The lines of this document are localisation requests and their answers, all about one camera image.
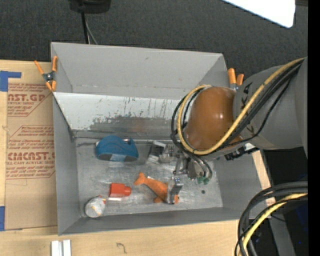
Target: red cap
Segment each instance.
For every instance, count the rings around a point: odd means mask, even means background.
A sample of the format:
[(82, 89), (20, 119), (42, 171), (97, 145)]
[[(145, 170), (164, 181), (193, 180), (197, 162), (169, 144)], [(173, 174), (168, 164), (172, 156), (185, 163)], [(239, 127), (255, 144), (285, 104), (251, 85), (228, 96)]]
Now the red cap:
[(109, 197), (122, 198), (131, 194), (131, 187), (121, 183), (111, 183)]

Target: cardboard sheet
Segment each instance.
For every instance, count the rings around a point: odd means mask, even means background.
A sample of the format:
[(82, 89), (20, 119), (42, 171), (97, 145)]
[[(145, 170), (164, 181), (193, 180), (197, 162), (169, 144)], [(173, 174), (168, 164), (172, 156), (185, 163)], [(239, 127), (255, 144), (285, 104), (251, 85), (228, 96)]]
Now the cardboard sheet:
[[(44, 72), (51, 63), (40, 62)], [(0, 61), (9, 79), (5, 161), (6, 230), (57, 225), (52, 93), (33, 61)]]

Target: black floor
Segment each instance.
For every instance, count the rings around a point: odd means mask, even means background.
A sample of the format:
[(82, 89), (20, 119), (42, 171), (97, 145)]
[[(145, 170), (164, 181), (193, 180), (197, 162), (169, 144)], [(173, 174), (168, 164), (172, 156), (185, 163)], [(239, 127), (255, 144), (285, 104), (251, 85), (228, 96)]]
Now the black floor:
[[(298, 2), (290, 29), (221, 0), (112, 0), (107, 13), (86, 18), (101, 45), (222, 53), (227, 68), (249, 77), (308, 55), (308, 1)], [(85, 42), (81, 16), (67, 0), (0, 0), (0, 59), (49, 61), (52, 41)], [(306, 174), (301, 149), (266, 151), (265, 158), (275, 184)], [(297, 218), (285, 216), (297, 255), (308, 255), (305, 224)], [(263, 228), (257, 248), (270, 256), (268, 223)]]

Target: white paper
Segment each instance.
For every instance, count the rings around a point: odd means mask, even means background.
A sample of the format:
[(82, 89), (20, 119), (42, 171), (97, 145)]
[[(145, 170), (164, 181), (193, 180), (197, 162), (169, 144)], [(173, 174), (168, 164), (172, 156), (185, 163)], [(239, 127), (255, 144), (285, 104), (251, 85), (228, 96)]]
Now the white paper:
[(223, 0), (285, 28), (294, 24), (295, 0)]

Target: bin floor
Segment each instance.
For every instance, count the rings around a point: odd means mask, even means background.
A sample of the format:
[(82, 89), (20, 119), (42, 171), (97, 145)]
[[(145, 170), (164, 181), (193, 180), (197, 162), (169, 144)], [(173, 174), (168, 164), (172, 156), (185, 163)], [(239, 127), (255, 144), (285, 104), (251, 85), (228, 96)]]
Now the bin floor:
[(107, 199), (104, 216), (223, 207), (214, 168), (207, 185), (198, 184), (196, 180), (188, 179), (187, 175), (180, 175), (184, 185), (179, 192), (179, 203), (154, 203), (156, 194), (144, 184), (135, 186), (134, 181), (139, 172), (143, 172), (146, 177), (168, 182), (173, 176), (176, 160), (159, 164), (147, 161), (151, 143), (136, 143), (139, 159), (134, 162), (99, 160), (95, 153), (97, 141), (91, 138), (76, 139), (79, 202), (83, 217), (86, 217), (86, 202), (98, 195), (108, 198), (111, 183), (123, 183), (131, 187), (132, 192), (121, 201)]

